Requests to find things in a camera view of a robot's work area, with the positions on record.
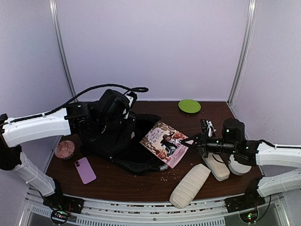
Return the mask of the black student backpack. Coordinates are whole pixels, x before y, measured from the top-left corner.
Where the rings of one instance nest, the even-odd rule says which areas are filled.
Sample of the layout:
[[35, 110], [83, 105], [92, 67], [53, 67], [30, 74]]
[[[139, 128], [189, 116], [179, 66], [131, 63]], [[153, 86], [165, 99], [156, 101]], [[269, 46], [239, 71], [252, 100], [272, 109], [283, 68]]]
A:
[[108, 131], [97, 136], [80, 134], [80, 151], [86, 155], [97, 155], [132, 173], [165, 171], [168, 165], [144, 147], [140, 141], [161, 120], [155, 114], [131, 112], [120, 123], [119, 130]]

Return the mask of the purple illustrated paperback book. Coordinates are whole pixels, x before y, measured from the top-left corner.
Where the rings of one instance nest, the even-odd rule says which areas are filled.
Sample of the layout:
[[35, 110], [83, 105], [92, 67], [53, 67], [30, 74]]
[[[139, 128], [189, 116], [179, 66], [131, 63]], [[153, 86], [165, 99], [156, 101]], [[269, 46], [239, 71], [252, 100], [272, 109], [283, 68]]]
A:
[[188, 147], [181, 141], [188, 137], [162, 121], [158, 121], [140, 143], [170, 168], [174, 168]]

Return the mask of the beige glasses case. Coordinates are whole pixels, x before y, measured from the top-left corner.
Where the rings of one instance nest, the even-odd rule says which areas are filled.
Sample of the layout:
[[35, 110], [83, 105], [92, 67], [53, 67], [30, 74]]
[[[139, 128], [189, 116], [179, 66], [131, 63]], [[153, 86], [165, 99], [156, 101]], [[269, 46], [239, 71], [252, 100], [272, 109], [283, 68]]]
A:
[[219, 155], [209, 153], [207, 158], [203, 157], [203, 160], [217, 181], [229, 178], [230, 171]]

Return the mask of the beige fabric pencil pouch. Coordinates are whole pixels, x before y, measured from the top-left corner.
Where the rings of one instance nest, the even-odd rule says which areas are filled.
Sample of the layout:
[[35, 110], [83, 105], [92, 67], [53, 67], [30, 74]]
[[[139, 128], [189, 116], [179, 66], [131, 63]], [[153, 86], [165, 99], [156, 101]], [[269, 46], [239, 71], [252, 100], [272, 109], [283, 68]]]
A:
[[211, 170], [203, 164], [194, 166], [171, 193], [170, 203], [179, 209], [186, 208], [196, 197], [210, 173]]

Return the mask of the pink smartphone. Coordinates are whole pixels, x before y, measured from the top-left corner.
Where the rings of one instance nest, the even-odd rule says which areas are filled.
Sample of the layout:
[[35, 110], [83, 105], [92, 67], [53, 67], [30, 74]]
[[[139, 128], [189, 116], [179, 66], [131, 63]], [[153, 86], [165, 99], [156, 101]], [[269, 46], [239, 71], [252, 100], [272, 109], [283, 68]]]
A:
[[88, 184], [97, 179], [87, 157], [75, 161], [75, 167], [83, 184]]

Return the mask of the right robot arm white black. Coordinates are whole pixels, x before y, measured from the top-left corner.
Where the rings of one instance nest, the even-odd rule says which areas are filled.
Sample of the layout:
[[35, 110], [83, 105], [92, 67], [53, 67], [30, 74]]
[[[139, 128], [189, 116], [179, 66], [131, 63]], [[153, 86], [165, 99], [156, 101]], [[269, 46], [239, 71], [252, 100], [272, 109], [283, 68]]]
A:
[[277, 145], [264, 139], [248, 140], [243, 122], [228, 118], [222, 125], [222, 137], [210, 136], [210, 126], [205, 119], [200, 121], [201, 133], [186, 138], [181, 144], [206, 158], [210, 153], [233, 155], [234, 160], [246, 166], [278, 165], [294, 170], [271, 177], [262, 177], [251, 183], [241, 204], [250, 208], [260, 197], [299, 189], [301, 187], [301, 147]]

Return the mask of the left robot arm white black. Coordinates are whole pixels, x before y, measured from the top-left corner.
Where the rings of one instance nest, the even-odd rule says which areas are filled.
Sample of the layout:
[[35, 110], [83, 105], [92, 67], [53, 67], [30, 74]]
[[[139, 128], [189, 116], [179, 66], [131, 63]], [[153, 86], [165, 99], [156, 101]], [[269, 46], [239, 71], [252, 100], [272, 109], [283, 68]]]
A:
[[135, 120], [130, 109], [137, 100], [136, 90], [125, 93], [108, 89], [94, 102], [67, 103], [49, 112], [9, 118], [0, 116], [0, 168], [12, 171], [36, 188], [57, 209], [68, 200], [59, 182], [43, 173], [22, 150], [22, 144], [56, 137], [83, 135], [89, 141], [127, 141]]

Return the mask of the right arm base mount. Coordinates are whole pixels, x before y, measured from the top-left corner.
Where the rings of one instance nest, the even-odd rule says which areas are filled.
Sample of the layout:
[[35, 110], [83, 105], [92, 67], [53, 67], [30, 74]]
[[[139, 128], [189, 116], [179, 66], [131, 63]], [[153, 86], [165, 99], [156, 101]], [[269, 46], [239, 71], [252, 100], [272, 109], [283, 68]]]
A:
[[244, 194], [224, 200], [228, 213], [239, 212], [244, 223], [256, 223], [260, 219], [258, 207], [266, 203], [257, 191], [259, 181], [259, 178], [251, 180]]

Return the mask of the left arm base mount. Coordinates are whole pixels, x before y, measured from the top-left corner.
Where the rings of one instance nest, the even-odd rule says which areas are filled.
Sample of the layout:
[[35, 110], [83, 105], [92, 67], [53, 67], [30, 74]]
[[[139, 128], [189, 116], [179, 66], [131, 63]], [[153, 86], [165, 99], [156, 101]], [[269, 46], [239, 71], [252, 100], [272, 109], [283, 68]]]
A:
[[72, 213], [81, 213], [84, 200], [64, 195], [58, 180], [54, 179], [54, 184], [55, 193], [50, 196], [41, 195], [41, 197], [43, 199], [43, 204], [52, 210], [50, 215], [51, 221], [55, 225], [60, 226], [68, 221]]

